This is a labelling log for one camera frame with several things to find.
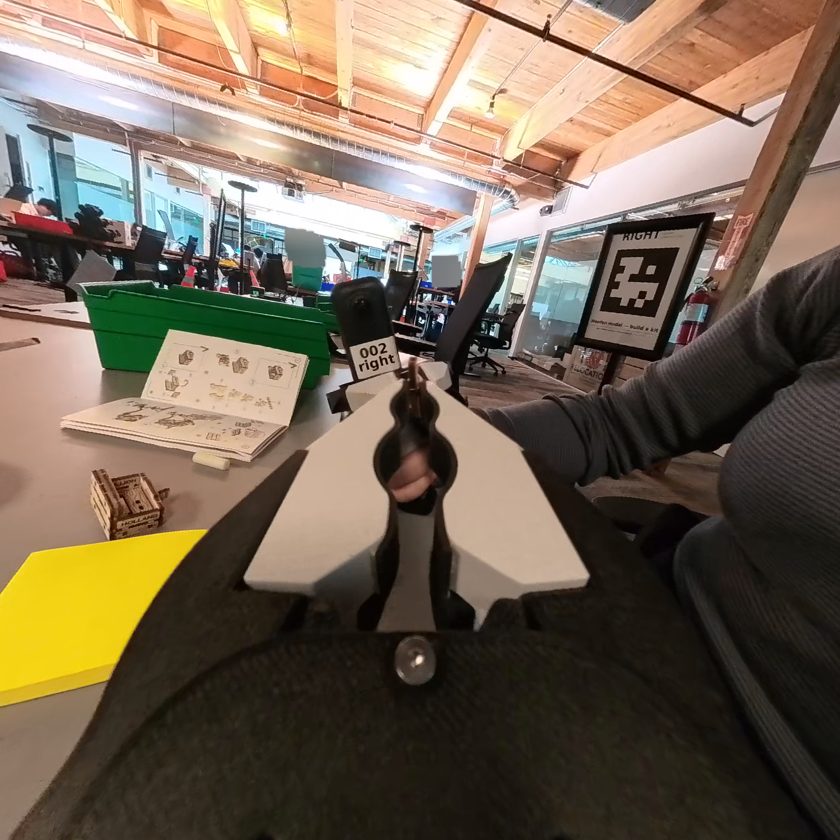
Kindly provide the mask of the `yellow foam pad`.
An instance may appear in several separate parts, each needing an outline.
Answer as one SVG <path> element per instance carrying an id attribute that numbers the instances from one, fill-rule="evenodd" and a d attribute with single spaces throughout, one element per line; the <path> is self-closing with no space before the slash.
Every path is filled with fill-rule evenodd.
<path id="1" fill-rule="evenodd" d="M 1 594 L 1 706 L 108 680 L 204 534 L 157 532 L 30 554 Z"/>

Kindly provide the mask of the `person's torso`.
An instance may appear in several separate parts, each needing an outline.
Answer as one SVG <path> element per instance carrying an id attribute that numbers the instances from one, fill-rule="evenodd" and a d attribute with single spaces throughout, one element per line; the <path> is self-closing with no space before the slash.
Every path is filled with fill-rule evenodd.
<path id="1" fill-rule="evenodd" d="M 689 532 L 675 577 L 772 764 L 838 838 L 838 429 L 772 410 L 731 447 L 723 514 Z"/>

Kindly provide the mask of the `plywood sheet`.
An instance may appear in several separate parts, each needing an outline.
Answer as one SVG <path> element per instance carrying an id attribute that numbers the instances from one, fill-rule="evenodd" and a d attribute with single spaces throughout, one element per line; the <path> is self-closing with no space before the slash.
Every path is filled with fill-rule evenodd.
<path id="1" fill-rule="evenodd" d="M 88 310 L 81 301 L 27 306 L 3 303 L 1 316 L 6 319 L 92 330 Z"/>

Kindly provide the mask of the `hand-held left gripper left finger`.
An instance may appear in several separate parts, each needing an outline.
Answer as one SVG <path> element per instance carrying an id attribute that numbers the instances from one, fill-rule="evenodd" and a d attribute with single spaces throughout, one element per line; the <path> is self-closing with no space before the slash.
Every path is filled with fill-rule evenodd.
<path id="1" fill-rule="evenodd" d="M 390 517 L 375 454 L 397 426 L 391 406 L 405 385 L 391 381 L 307 448 L 247 568 L 248 587 L 325 602 L 356 628 L 378 591 L 375 553 Z"/>

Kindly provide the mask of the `black framed tag sign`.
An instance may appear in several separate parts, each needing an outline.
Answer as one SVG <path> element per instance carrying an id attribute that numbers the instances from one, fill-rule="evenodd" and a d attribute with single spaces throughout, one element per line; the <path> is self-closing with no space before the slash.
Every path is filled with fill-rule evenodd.
<path id="1" fill-rule="evenodd" d="M 714 218 L 699 213 L 608 225 L 573 345 L 661 359 Z"/>

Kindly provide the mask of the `small wooden crate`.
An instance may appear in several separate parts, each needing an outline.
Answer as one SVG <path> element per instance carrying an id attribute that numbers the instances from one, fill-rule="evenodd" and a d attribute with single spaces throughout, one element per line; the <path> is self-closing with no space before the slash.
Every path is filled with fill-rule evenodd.
<path id="1" fill-rule="evenodd" d="M 105 469 L 95 469 L 90 488 L 91 506 L 107 540 L 139 537 L 162 526 L 170 489 L 157 490 L 144 473 L 112 478 Z"/>

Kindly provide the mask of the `instruction booklet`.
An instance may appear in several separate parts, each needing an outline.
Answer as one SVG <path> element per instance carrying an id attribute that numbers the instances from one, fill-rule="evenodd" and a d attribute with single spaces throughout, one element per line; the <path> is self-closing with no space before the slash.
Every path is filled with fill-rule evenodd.
<path id="1" fill-rule="evenodd" d="M 59 426 L 250 463 L 288 429 L 308 364 L 297 351 L 170 330 L 140 396 Z"/>

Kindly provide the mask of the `red fire extinguisher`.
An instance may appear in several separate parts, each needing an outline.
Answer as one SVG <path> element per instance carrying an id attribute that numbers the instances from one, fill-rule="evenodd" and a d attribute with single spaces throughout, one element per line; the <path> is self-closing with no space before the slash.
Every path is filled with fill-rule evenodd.
<path id="1" fill-rule="evenodd" d="M 707 329 L 707 319 L 716 300 L 718 282 L 712 278 L 704 280 L 684 301 L 683 318 L 676 335 L 675 345 L 685 347 Z"/>

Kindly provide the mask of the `wooden pillar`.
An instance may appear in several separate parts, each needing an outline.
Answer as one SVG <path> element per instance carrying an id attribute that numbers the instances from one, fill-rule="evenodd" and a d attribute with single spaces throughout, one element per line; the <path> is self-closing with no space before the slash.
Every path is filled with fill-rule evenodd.
<path id="1" fill-rule="evenodd" d="M 750 293 L 838 103 L 839 2 L 826 1 L 710 271 L 708 324 Z"/>

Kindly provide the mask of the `person's right forearm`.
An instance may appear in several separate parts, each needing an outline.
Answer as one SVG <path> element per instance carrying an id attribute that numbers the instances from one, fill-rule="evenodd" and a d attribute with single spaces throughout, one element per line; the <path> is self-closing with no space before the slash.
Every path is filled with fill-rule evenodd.
<path id="1" fill-rule="evenodd" d="M 476 414 L 581 487 L 659 460 L 805 436 L 838 443 L 838 248 L 785 269 L 686 348 L 599 395 Z"/>

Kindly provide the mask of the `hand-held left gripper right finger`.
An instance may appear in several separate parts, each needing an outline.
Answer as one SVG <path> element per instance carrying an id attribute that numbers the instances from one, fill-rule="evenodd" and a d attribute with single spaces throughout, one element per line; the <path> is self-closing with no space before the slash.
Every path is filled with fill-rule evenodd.
<path id="1" fill-rule="evenodd" d="M 478 629 L 498 601 L 586 587 L 590 573 L 522 449 L 437 385 L 423 385 L 437 519 L 450 551 L 444 592 L 472 608 Z"/>

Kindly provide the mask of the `cardboard box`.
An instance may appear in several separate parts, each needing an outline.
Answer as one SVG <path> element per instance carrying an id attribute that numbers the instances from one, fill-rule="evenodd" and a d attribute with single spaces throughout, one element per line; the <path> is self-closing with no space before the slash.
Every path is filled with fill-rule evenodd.
<path id="1" fill-rule="evenodd" d="M 623 356 L 575 345 L 569 353 L 563 383 L 585 393 L 601 394 L 616 378 Z"/>

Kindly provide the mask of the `green plastic bin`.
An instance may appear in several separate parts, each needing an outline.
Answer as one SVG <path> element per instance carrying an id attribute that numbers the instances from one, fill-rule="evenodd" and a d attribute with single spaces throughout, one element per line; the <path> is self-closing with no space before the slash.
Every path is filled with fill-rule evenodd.
<path id="1" fill-rule="evenodd" d="M 303 388 L 313 389 L 331 368 L 328 336 L 340 331 L 330 311 L 259 297 L 152 281 L 83 283 L 101 367 L 149 373 L 169 331 L 182 331 L 297 351 L 309 359 Z"/>

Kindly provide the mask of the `black office chair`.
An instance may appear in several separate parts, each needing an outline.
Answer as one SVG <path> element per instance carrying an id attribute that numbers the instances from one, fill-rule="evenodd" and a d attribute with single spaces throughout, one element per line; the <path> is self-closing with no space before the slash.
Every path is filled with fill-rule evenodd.
<path id="1" fill-rule="evenodd" d="M 475 348 L 477 352 L 469 353 L 465 369 L 465 374 L 467 376 L 476 376 L 473 372 L 475 365 L 480 366 L 482 369 L 492 369 L 493 375 L 499 375 L 499 373 L 505 375 L 507 373 L 507 369 L 503 363 L 497 362 L 490 357 L 490 351 L 510 349 L 513 332 L 518 324 L 523 309 L 524 304 L 522 303 L 511 304 L 504 315 L 496 318 L 496 332 L 479 330 L 473 335 L 470 342 L 470 348 Z"/>
<path id="2" fill-rule="evenodd" d="M 449 368 L 451 384 L 447 393 L 465 405 L 466 399 L 459 391 L 459 378 L 466 370 L 474 333 L 501 287 L 511 259 L 512 253 L 507 253 L 493 262 L 478 264 L 474 268 L 436 342 L 434 359 L 447 363 Z"/>
<path id="3" fill-rule="evenodd" d="M 132 254 L 136 280 L 157 280 L 166 244 L 166 232 L 142 226 Z"/>

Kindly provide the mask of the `person's right hand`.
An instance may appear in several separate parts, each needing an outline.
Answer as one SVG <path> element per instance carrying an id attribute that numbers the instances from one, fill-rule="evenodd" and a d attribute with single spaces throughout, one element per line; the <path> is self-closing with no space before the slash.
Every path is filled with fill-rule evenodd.
<path id="1" fill-rule="evenodd" d="M 429 462 L 428 447 L 415 448 L 404 455 L 387 487 L 400 504 L 413 502 L 428 490 L 439 487 L 439 479 Z"/>

